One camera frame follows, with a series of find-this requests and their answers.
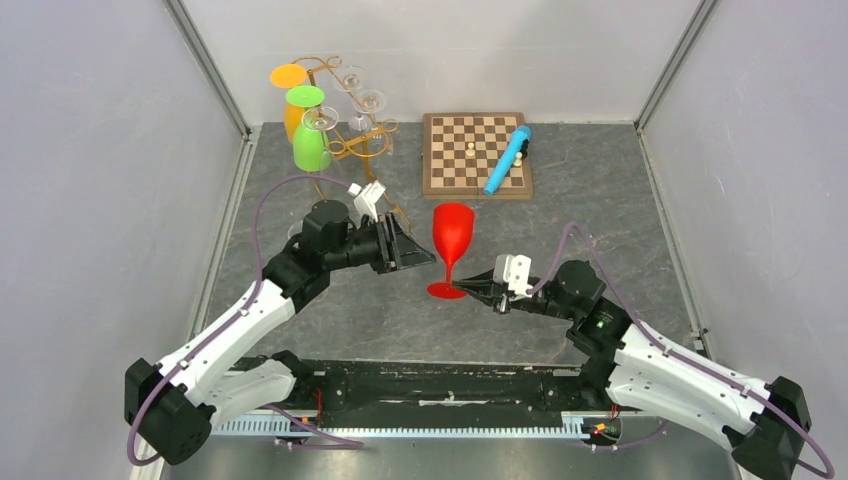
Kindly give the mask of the red plastic wine glass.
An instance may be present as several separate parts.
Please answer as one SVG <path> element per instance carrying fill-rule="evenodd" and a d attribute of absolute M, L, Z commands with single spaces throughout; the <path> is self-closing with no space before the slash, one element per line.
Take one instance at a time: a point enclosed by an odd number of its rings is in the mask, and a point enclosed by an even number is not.
<path fill-rule="evenodd" d="M 436 250 L 445 263 L 445 280 L 428 286 L 428 293 L 441 299 L 459 299 L 465 293 L 452 286 L 452 274 L 456 263 L 471 245 L 474 232 L 475 213 L 467 205 L 448 202 L 433 211 L 432 237 Z"/>

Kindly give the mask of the gold wire glass rack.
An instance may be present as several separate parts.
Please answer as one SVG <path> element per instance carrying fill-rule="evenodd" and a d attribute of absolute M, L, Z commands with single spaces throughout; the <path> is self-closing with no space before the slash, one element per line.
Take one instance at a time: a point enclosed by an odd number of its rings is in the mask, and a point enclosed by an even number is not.
<path fill-rule="evenodd" d="M 339 114 L 337 126 L 328 133 L 330 143 L 325 146 L 324 154 L 328 164 L 325 169 L 314 174 L 325 173 L 344 159 L 356 158 L 362 164 L 365 180 L 371 182 L 378 178 L 373 170 L 374 161 L 393 152 L 392 134 L 396 132 L 398 123 L 393 118 L 381 119 L 381 110 L 376 114 L 377 124 L 372 131 L 360 136 L 350 133 L 348 121 L 355 114 L 352 105 L 354 92 L 336 90 L 331 76 L 333 68 L 347 65 L 351 64 L 344 63 L 339 56 L 303 56 L 277 68 L 272 74 L 272 82 L 285 91 L 284 109 L 286 93 L 293 87 L 306 84 L 318 87 L 324 92 L 325 98 L 320 106 L 332 107 Z"/>

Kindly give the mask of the clear wine glass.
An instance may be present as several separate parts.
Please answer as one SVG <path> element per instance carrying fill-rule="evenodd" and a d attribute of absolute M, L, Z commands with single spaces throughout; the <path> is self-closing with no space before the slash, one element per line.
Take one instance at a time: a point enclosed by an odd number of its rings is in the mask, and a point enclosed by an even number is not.
<path fill-rule="evenodd" d="M 366 72 L 357 65 L 333 68 L 331 76 L 334 88 L 340 92 L 353 93 L 362 90 L 366 84 Z"/>
<path fill-rule="evenodd" d="M 301 238 L 302 230 L 303 230 L 303 221 L 302 220 L 298 220 L 298 221 L 292 223 L 287 230 L 287 239 L 288 240 L 294 239 L 295 241 L 298 241 Z"/>
<path fill-rule="evenodd" d="M 376 114 L 386 107 L 387 97 L 379 89 L 362 89 L 355 91 L 352 105 L 355 114 L 348 121 L 348 129 L 354 136 L 364 135 L 372 131 L 376 124 Z"/>
<path fill-rule="evenodd" d="M 324 145 L 327 146 L 330 143 L 328 133 L 337 126 L 338 120 L 339 114 L 336 109 L 329 106 L 315 106 L 304 112 L 301 125 L 308 132 L 320 133 Z"/>

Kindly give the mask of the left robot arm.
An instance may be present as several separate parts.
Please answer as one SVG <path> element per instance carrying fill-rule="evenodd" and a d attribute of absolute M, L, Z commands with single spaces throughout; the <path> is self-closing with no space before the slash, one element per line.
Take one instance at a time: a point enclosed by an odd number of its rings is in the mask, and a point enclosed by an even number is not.
<path fill-rule="evenodd" d="M 311 370 L 292 354 L 275 355 L 230 379 L 225 373 L 260 339 L 300 313 L 330 285 L 336 270 L 368 265 L 377 274 L 428 265 L 435 255 L 385 213 L 360 224 L 336 200 L 315 203 L 301 230 L 272 257 L 248 290 L 211 326 L 183 347 L 151 363 L 131 364 L 124 379 L 124 418 L 131 427 L 127 452 L 136 466 L 135 441 L 178 465 L 193 456 L 212 430 L 267 404 L 307 405 Z"/>

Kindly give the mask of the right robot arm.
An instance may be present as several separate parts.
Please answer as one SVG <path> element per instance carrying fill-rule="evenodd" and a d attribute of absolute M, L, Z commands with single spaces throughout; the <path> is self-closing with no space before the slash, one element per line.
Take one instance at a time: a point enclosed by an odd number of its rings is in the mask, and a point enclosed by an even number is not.
<path fill-rule="evenodd" d="M 585 405 L 641 410 L 712 440 L 760 479 L 792 477 L 811 428 L 797 383 L 733 371 L 637 322 L 604 297 L 606 285 L 586 261 L 564 262 L 530 295 L 529 264 L 522 255 L 501 255 L 494 269 L 452 285 L 499 314 L 570 321 L 566 336 L 587 357 L 577 382 Z"/>

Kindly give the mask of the green plastic wine glass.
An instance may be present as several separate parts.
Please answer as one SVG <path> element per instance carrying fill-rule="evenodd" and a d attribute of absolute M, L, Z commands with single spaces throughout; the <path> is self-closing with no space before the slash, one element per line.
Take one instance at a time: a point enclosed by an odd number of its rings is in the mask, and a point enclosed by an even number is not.
<path fill-rule="evenodd" d="M 328 164 L 321 134 L 308 132 L 301 125 L 304 112 L 320 106 L 324 98 L 325 94 L 320 88 L 306 84 L 293 87 L 286 93 L 284 127 L 292 144 L 295 165 L 307 173 L 319 172 Z"/>

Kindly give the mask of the wooden chessboard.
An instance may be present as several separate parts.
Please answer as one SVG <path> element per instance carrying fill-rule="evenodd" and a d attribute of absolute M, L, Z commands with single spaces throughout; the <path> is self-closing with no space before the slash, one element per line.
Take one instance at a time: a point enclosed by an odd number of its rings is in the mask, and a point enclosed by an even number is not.
<path fill-rule="evenodd" d="M 423 195 L 434 200 L 529 200 L 532 164 L 514 165 L 494 195 L 482 189 L 510 140 L 524 123 L 520 112 L 447 112 L 423 116 Z M 465 156 L 474 142 L 476 157 Z"/>

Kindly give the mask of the blue cylinder tube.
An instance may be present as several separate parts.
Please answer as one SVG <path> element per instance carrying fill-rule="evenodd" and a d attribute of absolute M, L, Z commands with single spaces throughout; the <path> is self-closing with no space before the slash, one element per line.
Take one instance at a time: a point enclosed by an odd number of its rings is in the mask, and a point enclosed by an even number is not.
<path fill-rule="evenodd" d="M 495 194 L 512 168 L 516 155 L 521 152 L 523 144 L 528 142 L 531 137 L 532 131 L 527 125 L 520 125 L 512 132 L 507 147 L 504 149 L 483 186 L 482 191 L 485 195 L 491 196 Z"/>

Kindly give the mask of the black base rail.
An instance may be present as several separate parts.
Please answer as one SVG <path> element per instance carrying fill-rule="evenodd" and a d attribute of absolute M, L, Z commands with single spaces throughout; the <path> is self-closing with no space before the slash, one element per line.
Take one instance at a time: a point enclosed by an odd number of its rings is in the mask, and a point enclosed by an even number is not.
<path fill-rule="evenodd" d="M 275 406 L 318 414 L 326 428 L 507 429 L 556 427 L 564 412 L 609 416 L 613 406 L 583 386 L 576 366 L 279 358 L 293 391 Z"/>

